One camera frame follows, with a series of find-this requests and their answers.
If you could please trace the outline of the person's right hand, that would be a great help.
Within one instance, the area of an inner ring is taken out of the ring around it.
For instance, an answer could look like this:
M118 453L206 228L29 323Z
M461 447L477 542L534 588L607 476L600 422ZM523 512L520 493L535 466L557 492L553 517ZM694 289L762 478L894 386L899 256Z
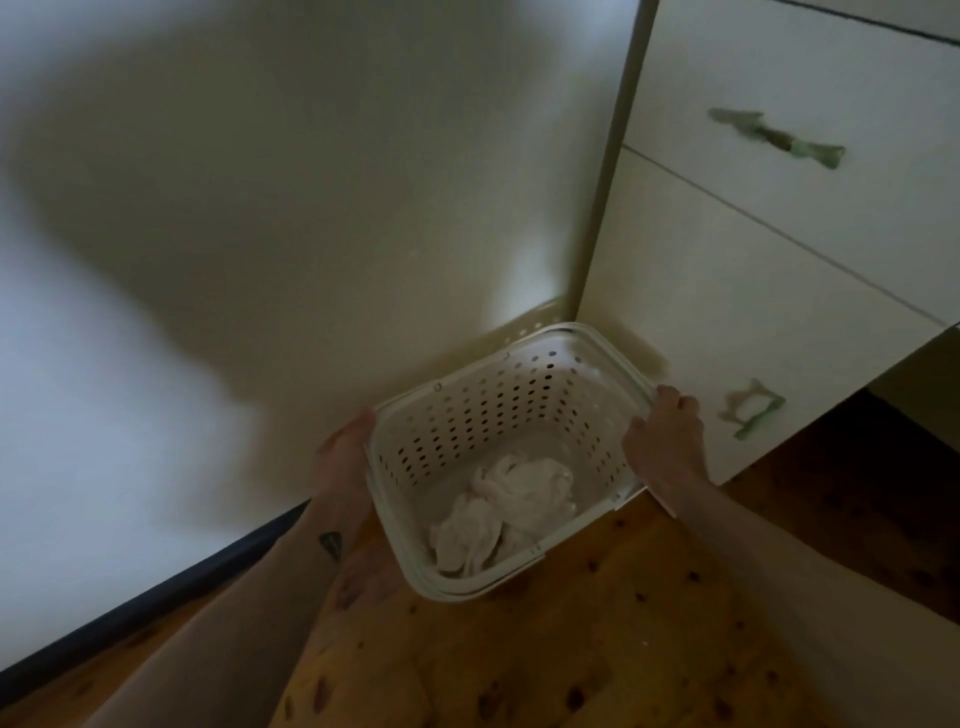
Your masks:
M655 492L711 482L700 416L652 418L650 410L631 419L621 449L636 477Z

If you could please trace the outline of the person's left hand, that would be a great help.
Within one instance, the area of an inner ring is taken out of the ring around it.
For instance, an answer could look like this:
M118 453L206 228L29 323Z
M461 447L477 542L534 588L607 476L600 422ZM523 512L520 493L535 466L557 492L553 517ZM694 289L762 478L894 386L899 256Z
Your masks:
M330 450L330 436L316 451L313 500L323 507L336 506L358 512L370 499L366 485L366 446L371 436L362 448L343 450Z

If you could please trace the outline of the white perforated laundry basket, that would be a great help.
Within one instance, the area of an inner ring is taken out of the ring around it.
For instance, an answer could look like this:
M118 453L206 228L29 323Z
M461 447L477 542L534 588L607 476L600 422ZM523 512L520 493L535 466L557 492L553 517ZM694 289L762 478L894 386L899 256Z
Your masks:
M547 326L461 370L380 405L366 445L366 484L401 573L422 598L471 601L644 491L620 447L656 389L592 327ZM519 549L464 569L437 564L431 528L449 516L474 475L509 455L549 458L572 477L572 509Z

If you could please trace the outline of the person's right forearm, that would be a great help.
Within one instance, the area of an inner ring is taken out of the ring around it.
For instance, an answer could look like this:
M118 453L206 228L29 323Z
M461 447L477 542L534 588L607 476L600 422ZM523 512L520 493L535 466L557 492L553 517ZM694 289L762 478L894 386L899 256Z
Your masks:
M960 624L839 564L711 483L653 485L844 728L960 728Z

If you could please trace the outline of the person's left forearm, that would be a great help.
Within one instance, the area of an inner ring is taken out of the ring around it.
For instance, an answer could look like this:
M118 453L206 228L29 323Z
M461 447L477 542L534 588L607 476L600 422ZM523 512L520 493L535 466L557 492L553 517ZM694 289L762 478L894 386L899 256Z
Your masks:
M81 728L267 728L329 594L349 609L365 590L350 552L370 510L363 485L318 492Z

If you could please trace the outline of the crumpled white cloth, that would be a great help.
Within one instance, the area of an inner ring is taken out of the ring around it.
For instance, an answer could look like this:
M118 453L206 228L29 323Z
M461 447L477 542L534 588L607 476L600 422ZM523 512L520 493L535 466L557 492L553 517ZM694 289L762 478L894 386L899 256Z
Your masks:
M474 577L532 549L576 517L573 486L567 465L520 451L477 467L445 518L430 526L436 569Z

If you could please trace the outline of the white drawer cabinet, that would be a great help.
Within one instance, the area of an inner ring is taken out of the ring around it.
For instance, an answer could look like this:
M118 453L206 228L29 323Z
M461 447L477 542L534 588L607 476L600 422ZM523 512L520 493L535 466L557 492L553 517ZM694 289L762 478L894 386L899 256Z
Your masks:
M846 147L839 167L714 122ZM960 43L779 0L659 0L578 320L702 406L723 483L960 323ZM745 442L717 418L762 381Z

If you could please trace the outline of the dark skirting board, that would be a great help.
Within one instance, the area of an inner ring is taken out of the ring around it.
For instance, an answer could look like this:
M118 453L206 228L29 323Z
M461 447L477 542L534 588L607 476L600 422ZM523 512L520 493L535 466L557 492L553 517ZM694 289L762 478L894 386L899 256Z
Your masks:
M0 710L239 577L294 526L306 505L307 501L294 506L215 554L1 670Z

